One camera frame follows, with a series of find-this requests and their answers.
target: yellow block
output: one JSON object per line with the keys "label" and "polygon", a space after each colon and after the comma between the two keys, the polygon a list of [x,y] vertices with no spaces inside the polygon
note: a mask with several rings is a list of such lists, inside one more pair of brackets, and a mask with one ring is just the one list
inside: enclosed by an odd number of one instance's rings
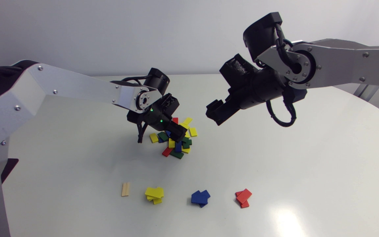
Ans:
{"label": "yellow block", "polygon": [[191,137],[197,137],[198,136],[197,130],[194,127],[189,129],[189,133],[191,134]]}
{"label": "yellow block", "polygon": [[162,198],[154,198],[153,199],[153,204],[156,205],[156,204],[160,204],[162,203]]}
{"label": "yellow block", "polygon": [[158,136],[155,133],[150,134],[150,140],[152,140],[152,144],[159,141]]}
{"label": "yellow block", "polygon": [[187,118],[186,120],[184,120],[182,123],[183,124],[186,124],[186,125],[189,125],[192,121],[192,118]]}
{"label": "yellow block", "polygon": [[191,151],[191,148],[188,148],[188,149],[182,149],[182,152],[184,152],[184,153],[189,153]]}
{"label": "yellow block", "polygon": [[187,124],[185,124],[185,123],[180,123],[179,124],[180,126],[183,126],[184,128],[186,128],[186,129],[189,129],[190,127],[187,125]]}
{"label": "yellow block", "polygon": [[175,148],[175,141],[169,138],[169,145],[167,146],[169,148]]}
{"label": "yellow block", "polygon": [[157,188],[150,188],[148,187],[146,189],[146,192],[144,193],[146,196],[151,196],[151,197],[155,197],[155,198],[162,198],[164,197],[164,191],[161,187],[157,187]]}

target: stack of yellow blocks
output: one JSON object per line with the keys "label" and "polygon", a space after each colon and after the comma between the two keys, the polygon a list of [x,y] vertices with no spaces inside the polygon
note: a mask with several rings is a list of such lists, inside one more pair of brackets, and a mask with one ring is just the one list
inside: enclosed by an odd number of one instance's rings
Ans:
{"label": "stack of yellow blocks", "polygon": [[164,191],[161,187],[157,187],[155,189],[148,187],[146,189],[145,195],[148,201],[153,200],[153,204],[156,205],[156,204],[162,203],[162,197],[164,197]]}

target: white wall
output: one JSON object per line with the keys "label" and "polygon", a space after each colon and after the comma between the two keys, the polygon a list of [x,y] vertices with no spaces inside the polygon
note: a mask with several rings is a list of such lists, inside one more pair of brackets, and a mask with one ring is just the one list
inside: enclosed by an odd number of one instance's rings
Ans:
{"label": "white wall", "polygon": [[290,40],[379,45],[379,0],[0,0],[0,66],[35,60],[87,75],[218,73],[242,32],[279,11]]}

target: black cable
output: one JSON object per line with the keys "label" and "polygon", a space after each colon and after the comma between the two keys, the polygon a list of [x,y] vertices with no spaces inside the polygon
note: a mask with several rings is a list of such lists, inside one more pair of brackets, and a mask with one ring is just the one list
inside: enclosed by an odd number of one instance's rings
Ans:
{"label": "black cable", "polygon": [[292,126],[295,123],[295,120],[296,120],[296,111],[295,111],[295,107],[293,106],[292,103],[285,103],[286,109],[291,114],[291,121],[288,122],[288,123],[287,122],[283,122],[283,121],[279,120],[276,117],[276,115],[273,112],[273,108],[271,107],[271,102],[269,100],[266,101],[266,106],[267,106],[267,110],[269,111],[269,114],[271,115],[271,117],[273,118],[273,120],[278,125],[283,126],[283,127],[289,127],[289,126]]}

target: pile of blocks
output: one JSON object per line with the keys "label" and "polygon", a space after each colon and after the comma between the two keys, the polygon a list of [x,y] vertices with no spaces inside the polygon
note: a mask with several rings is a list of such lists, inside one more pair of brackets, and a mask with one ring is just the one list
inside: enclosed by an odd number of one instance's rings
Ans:
{"label": "pile of blocks", "polygon": [[[178,123],[178,118],[173,118],[172,121],[174,123]],[[180,126],[183,126],[184,128],[188,129],[187,133],[185,134],[185,137],[179,143],[176,143],[170,138],[169,131],[159,132],[158,134],[152,133],[150,134],[150,139],[152,143],[163,143],[167,141],[167,147],[162,152],[162,155],[173,155],[176,158],[182,159],[184,153],[188,154],[191,151],[190,146],[192,145],[192,140],[190,138],[198,136],[197,130],[194,127],[189,126],[191,121],[192,118],[187,118],[182,123],[179,123]]]}
{"label": "pile of blocks", "polygon": [[244,189],[241,192],[236,192],[235,195],[241,208],[249,207],[248,198],[251,197],[252,193],[248,189]]}
{"label": "pile of blocks", "polygon": [[198,190],[197,192],[191,195],[191,203],[199,204],[200,207],[204,207],[208,204],[207,199],[209,199],[209,197],[210,194],[209,192],[207,192],[207,190],[204,190],[202,192]]}
{"label": "pile of blocks", "polygon": [[154,205],[162,203],[162,197],[164,197],[164,191],[161,187],[155,189],[148,187],[144,194],[148,201],[153,201]]}

